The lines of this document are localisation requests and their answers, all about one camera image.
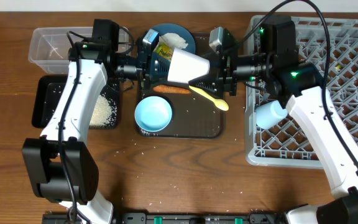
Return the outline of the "pink plastic cup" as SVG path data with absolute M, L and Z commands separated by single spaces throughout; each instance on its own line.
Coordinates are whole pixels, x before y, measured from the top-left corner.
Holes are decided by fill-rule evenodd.
M 175 83 L 188 84 L 190 80 L 208 74 L 209 60 L 175 48 L 170 62 L 167 80 Z

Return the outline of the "light blue small bowl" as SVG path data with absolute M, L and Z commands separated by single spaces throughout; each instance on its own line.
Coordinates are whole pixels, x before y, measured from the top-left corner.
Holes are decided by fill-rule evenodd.
M 159 96 L 140 100 L 134 111 L 136 124 L 147 132 L 159 132 L 171 122 L 173 110 L 170 103 Z

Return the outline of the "light blue plastic cup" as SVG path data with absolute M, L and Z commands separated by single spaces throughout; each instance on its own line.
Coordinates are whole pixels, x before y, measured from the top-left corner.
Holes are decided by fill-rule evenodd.
M 271 101 L 255 109 L 256 125 L 262 129 L 270 129 L 285 119 L 288 111 L 282 108 L 278 100 Z

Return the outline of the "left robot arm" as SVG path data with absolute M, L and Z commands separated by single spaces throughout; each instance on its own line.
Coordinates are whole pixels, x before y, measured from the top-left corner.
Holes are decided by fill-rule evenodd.
M 122 26 L 95 19 L 91 37 L 71 42 L 68 77 L 52 118 L 22 155 L 36 197 L 67 208 L 61 223 L 112 223 L 114 206 L 98 190 L 99 170 L 87 148 L 91 117 L 109 81 L 140 80 L 139 59 L 119 52 Z

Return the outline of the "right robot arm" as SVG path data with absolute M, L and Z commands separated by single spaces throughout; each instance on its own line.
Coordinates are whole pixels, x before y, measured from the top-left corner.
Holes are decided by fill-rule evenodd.
M 258 33 L 261 53 L 239 55 L 240 42 L 225 28 L 213 29 L 209 46 L 218 56 L 218 69 L 193 78 L 191 89 L 215 100 L 223 93 L 235 95 L 237 83 L 265 83 L 264 92 L 306 134 L 326 177 L 332 202 L 302 205 L 284 213 L 279 223 L 358 223 L 358 147 L 339 117 L 327 88 L 328 69 L 298 60 L 295 23 L 290 16 L 269 11 L 249 31 Z

